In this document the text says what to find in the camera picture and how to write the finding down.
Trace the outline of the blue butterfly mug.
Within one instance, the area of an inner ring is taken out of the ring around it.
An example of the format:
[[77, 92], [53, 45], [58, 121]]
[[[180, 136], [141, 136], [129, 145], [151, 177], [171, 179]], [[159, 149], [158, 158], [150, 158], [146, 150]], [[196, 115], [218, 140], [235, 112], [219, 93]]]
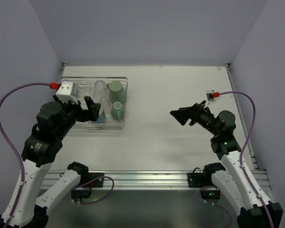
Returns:
[[97, 124], [105, 124], [106, 123], [106, 116], [105, 116], [105, 113], [104, 112], [101, 112], [99, 114], [99, 117], [96, 121]]

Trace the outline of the small green teal cup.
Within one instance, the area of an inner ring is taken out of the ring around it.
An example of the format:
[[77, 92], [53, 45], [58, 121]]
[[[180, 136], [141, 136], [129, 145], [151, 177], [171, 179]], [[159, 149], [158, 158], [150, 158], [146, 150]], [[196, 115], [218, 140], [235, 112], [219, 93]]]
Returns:
[[124, 118], [125, 107], [121, 102], [114, 102], [111, 108], [111, 116], [115, 120], [122, 120]]

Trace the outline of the tall green mug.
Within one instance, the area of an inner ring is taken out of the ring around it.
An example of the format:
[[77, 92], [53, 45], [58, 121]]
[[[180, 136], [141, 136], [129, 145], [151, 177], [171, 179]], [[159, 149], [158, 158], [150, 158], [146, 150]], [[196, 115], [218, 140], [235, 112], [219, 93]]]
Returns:
[[114, 102], [125, 103], [125, 89], [120, 81], [112, 81], [107, 85], [109, 90], [109, 100]]

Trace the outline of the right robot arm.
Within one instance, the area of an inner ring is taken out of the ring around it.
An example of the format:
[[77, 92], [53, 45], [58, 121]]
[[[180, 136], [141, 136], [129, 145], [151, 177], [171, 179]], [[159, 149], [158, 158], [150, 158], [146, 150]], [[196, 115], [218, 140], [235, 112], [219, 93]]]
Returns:
[[246, 167], [233, 134], [235, 115], [223, 110], [214, 116], [205, 104], [203, 101], [170, 112], [181, 125], [199, 124], [213, 134], [211, 148], [219, 162], [204, 167], [204, 181], [218, 187], [226, 197], [237, 214], [240, 228], [278, 228], [283, 209], [278, 202], [272, 202]]

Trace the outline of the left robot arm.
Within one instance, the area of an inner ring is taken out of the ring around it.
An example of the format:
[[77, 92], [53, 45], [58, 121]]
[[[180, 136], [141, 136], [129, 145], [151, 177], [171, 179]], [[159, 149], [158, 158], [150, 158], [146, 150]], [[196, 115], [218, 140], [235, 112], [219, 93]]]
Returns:
[[100, 103], [84, 97], [87, 109], [79, 102], [63, 103], [58, 97], [44, 104], [37, 115], [37, 123], [31, 136], [25, 141], [21, 154], [24, 169], [20, 172], [17, 186], [20, 194], [14, 191], [10, 203], [0, 215], [0, 228], [42, 228], [48, 222], [53, 208], [77, 185], [89, 181], [88, 167], [78, 162], [68, 165], [64, 176], [43, 195], [39, 191], [62, 148], [62, 141], [76, 122], [96, 121]]

